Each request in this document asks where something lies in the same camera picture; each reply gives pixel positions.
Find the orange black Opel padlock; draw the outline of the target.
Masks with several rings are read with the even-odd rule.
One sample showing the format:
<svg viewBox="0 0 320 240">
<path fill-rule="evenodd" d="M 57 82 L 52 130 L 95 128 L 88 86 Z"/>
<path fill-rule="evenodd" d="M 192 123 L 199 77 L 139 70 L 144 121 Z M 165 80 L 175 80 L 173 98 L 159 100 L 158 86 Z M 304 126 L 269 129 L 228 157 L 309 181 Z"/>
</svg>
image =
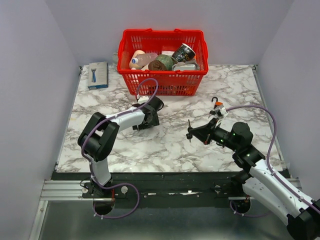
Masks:
<svg viewBox="0 0 320 240">
<path fill-rule="evenodd" d="M 214 108 L 217 108 L 217 107 L 223 105 L 223 103 L 220 102 L 220 101 L 218 100 L 218 98 L 215 97 L 215 96 L 212 97 L 211 102 L 214 103 Z"/>
</svg>

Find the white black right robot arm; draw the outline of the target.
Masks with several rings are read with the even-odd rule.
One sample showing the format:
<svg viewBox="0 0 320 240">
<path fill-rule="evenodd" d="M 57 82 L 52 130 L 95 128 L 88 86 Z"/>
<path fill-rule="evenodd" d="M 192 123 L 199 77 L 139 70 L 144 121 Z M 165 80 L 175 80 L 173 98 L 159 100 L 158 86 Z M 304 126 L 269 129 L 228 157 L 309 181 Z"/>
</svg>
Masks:
<svg viewBox="0 0 320 240">
<path fill-rule="evenodd" d="M 259 201 L 275 214 L 295 240 L 314 240 L 320 236 L 320 202 L 296 188 L 271 165 L 252 145 L 253 133 L 248 124 L 236 122 L 226 131 L 213 118 L 200 127 L 187 128 L 187 139 L 193 137 L 204 145 L 215 141 L 217 145 L 233 151 L 232 158 L 242 171 L 230 183 L 230 191 L 244 193 Z"/>
</svg>

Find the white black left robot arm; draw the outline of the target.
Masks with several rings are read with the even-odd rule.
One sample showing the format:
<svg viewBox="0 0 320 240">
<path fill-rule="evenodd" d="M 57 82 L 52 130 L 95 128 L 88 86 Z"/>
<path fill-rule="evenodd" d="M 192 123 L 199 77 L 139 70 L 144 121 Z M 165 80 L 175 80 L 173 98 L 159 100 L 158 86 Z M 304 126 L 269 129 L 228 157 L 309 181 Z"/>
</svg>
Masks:
<svg viewBox="0 0 320 240">
<path fill-rule="evenodd" d="M 77 140 L 81 155 L 89 163 L 90 183 L 82 187 L 86 194 L 97 194 L 104 198 L 114 188 L 133 186 L 130 183 L 112 185 L 108 156 L 121 131 L 129 128 L 144 130 L 158 126 L 158 111 L 163 107 L 164 103 L 158 97 L 141 96 L 136 104 L 125 111 L 109 116 L 96 112 L 91 116 Z"/>
</svg>

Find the black-headed key bunch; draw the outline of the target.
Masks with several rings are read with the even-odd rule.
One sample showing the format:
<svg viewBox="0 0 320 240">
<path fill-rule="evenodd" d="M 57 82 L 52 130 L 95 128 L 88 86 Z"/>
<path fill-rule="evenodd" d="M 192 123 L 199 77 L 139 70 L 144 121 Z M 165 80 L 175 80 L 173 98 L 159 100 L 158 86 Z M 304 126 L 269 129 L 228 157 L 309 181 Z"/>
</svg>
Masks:
<svg viewBox="0 0 320 240">
<path fill-rule="evenodd" d="M 211 110 L 209 112 L 209 116 L 213 117 L 213 118 L 218 118 L 219 117 L 218 112 L 216 110 Z"/>
<path fill-rule="evenodd" d="M 187 127 L 187 134 L 186 134 L 186 139 L 189 140 L 189 142 L 191 142 L 191 139 L 193 138 L 193 135 L 190 133 L 190 130 L 192 130 L 193 128 L 191 127 L 191 122 L 188 119 L 188 127 Z"/>
</svg>

